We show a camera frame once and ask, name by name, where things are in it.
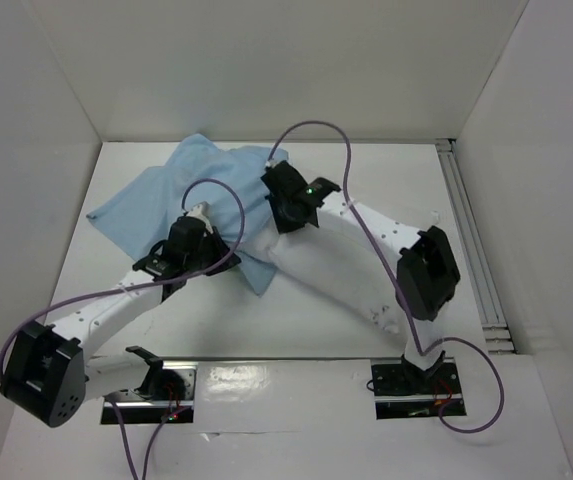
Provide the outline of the blue green pillowcase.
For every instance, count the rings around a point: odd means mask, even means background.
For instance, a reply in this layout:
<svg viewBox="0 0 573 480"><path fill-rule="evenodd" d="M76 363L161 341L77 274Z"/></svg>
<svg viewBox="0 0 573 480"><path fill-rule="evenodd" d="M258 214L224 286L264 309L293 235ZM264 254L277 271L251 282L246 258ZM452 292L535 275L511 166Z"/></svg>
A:
<svg viewBox="0 0 573 480"><path fill-rule="evenodd" d="M168 236L186 210L206 202L208 218L229 245L245 222L243 242L255 239L272 223L273 213L261 181L269 158L288 160L279 149L245 145L221 149L200 134L176 147L162 166L145 169L86 218L134 260Z"/></svg>

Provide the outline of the white pillow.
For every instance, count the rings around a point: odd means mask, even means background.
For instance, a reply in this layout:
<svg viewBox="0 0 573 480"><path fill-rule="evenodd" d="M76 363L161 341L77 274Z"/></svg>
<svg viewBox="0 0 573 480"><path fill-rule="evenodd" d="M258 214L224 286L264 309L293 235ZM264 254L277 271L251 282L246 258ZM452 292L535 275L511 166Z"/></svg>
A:
<svg viewBox="0 0 573 480"><path fill-rule="evenodd" d="M375 254L328 230L307 226L280 234L272 220L242 251L346 307L398 340L407 324L395 290Z"/></svg>

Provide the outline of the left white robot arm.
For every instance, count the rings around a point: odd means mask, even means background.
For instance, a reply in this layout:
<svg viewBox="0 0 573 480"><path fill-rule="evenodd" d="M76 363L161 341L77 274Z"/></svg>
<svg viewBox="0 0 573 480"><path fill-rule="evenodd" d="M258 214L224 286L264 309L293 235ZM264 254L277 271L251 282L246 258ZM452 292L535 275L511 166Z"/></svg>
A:
<svg viewBox="0 0 573 480"><path fill-rule="evenodd" d="M235 246L203 215L178 218L116 287L84 296L81 309L48 325L36 319L22 325L1 355L1 395L51 428L69 421L85 401L121 390L178 406L184 381L158 355L136 345L115 357L96 354L188 280L217 275L240 261Z"/></svg>

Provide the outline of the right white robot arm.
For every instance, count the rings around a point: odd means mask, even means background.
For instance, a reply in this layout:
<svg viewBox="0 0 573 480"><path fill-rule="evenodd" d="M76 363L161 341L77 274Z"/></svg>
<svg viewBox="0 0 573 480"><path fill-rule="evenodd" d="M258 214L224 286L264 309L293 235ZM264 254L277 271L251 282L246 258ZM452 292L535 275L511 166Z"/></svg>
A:
<svg viewBox="0 0 573 480"><path fill-rule="evenodd" d="M439 319L461 280L446 233L437 226L421 230L359 207L345 186L323 177L307 182L286 161L270 161L261 180L279 233L317 228L380 260L407 318L402 379L410 390L426 391L444 359Z"/></svg>

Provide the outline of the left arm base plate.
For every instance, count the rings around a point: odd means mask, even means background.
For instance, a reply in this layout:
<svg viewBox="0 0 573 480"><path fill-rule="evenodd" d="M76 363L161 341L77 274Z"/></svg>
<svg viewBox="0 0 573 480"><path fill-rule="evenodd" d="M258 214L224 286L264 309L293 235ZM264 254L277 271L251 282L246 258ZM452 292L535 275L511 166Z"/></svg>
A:
<svg viewBox="0 0 573 480"><path fill-rule="evenodd" d="M142 359L117 357L97 358L88 388L97 387L100 394L114 386L112 398L127 425L157 425L163 417L170 424L189 424L194 418L198 363L192 360L166 358L152 376Z"/></svg>

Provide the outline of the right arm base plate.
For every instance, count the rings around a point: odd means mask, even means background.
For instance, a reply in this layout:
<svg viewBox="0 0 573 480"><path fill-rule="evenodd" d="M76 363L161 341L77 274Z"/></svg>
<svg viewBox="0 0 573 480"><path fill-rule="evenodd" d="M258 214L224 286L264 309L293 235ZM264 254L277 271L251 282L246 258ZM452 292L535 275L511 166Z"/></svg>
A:
<svg viewBox="0 0 573 480"><path fill-rule="evenodd" d="M447 357L427 379L422 379L403 364L401 358L371 362L371 379L366 388L374 396L378 420L421 419L467 415L457 365Z"/></svg>

